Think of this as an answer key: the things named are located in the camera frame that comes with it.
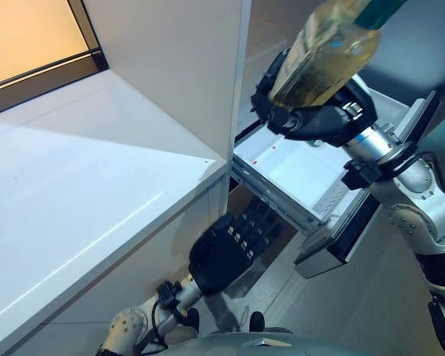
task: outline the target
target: window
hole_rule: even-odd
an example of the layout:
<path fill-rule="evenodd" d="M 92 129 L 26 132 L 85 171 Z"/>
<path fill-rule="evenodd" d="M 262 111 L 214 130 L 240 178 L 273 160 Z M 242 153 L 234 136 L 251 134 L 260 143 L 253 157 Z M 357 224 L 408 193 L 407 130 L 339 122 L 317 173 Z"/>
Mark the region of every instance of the window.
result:
<path fill-rule="evenodd" d="M 0 0 L 0 111 L 107 68 L 81 0 Z"/>

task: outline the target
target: bottle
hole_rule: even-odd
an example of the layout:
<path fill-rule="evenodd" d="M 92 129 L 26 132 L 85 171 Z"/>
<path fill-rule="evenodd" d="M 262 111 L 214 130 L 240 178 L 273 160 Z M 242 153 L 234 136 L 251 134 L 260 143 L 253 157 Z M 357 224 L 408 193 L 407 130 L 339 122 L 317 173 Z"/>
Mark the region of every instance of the bottle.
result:
<path fill-rule="evenodd" d="M 310 15 L 269 98 L 287 110 L 323 105 L 372 57 L 379 29 L 406 0 L 329 0 Z"/>

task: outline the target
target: white panel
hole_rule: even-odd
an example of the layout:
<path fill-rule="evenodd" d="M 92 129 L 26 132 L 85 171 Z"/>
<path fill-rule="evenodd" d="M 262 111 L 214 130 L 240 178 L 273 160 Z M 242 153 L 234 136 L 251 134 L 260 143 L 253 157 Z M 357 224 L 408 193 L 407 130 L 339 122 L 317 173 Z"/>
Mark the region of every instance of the white panel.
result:
<path fill-rule="evenodd" d="M 208 225 L 205 192 L 51 323 L 110 322 L 120 310 L 142 304 L 155 294 L 158 283 L 174 282 L 188 273 L 189 251 Z"/>
<path fill-rule="evenodd" d="M 111 68 L 229 154 L 243 0 L 87 0 Z"/>
<path fill-rule="evenodd" d="M 0 340 L 36 326 L 226 169 L 109 70 L 0 113 Z"/>

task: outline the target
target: window frame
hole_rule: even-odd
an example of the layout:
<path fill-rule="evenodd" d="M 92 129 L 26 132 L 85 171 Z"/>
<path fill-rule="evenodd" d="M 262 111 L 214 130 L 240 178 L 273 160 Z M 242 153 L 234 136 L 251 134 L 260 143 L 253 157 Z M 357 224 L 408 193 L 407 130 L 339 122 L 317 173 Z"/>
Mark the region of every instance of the window frame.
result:
<path fill-rule="evenodd" d="M 67 3 L 88 50 L 1 81 L 0 112 L 109 68 L 82 0 Z"/>

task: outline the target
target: open drawer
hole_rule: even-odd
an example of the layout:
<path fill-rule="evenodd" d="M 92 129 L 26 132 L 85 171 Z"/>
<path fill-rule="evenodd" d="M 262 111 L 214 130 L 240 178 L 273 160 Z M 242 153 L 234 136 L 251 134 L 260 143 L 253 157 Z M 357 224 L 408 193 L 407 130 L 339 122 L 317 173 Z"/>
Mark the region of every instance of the open drawer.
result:
<path fill-rule="evenodd" d="M 377 123 L 394 125 L 402 141 L 417 141 L 438 106 L 435 92 L 408 107 L 370 91 Z M 350 191 L 341 182 L 348 154 L 324 142 L 284 139 L 265 125 L 252 127 L 236 141 L 231 175 L 306 237 L 296 269 L 309 278 L 347 263 L 379 205 L 366 189 Z"/>

